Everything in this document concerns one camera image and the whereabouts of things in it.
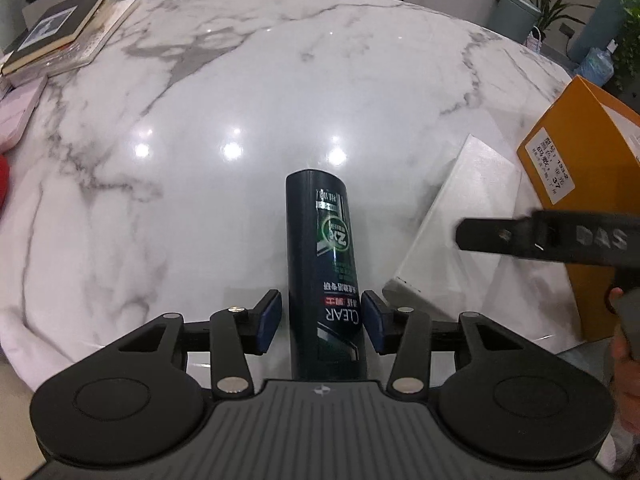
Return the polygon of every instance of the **bottle label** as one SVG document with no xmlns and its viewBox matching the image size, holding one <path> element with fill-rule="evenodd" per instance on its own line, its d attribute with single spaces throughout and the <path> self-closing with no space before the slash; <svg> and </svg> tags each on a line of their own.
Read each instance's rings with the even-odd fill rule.
<svg viewBox="0 0 640 480">
<path fill-rule="evenodd" d="M 318 358 L 357 361 L 352 342 L 362 326 L 351 225 L 344 199 L 330 189 L 316 189 L 318 280 L 322 304 L 318 312 Z"/>
</svg>

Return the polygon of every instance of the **floor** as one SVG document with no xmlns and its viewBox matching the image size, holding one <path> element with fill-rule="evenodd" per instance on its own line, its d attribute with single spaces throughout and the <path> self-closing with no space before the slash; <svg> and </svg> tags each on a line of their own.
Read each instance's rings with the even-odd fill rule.
<svg viewBox="0 0 640 480">
<path fill-rule="evenodd" d="M 29 422 L 31 391 L 0 353 L 0 479 L 22 480 L 44 462 Z"/>
</svg>

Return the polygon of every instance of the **red object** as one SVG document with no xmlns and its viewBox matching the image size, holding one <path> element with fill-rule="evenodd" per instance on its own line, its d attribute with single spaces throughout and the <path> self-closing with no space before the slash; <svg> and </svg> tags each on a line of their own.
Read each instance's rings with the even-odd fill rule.
<svg viewBox="0 0 640 480">
<path fill-rule="evenodd" d="M 9 163 L 0 155 L 0 207 L 4 203 L 4 197 L 9 189 Z"/>
</svg>

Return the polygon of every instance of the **trash can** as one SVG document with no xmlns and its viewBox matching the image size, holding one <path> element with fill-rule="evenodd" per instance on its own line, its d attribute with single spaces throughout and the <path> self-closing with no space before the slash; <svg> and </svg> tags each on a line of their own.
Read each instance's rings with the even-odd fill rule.
<svg viewBox="0 0 640 480">
<path fill-rule="evenodd" d="M 486 28 L 524 43 L 541 11 L 529 0 L 498 0 Z"/>
</svg>

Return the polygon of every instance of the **cardboard box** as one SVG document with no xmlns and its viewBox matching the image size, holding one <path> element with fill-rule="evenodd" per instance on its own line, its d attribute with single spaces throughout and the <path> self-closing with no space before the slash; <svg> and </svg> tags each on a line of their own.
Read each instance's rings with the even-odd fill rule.
<svg viewBox="0 0 640 480">
<path fill-rule="evenodd" d="M 577 77 L 538 121 L 518 157 L 545 209 L 640 216 L 640 116 Z M 614 269 L 567 265 L 582 336 L 612 334 L 604 295 Z"/>
</svg>

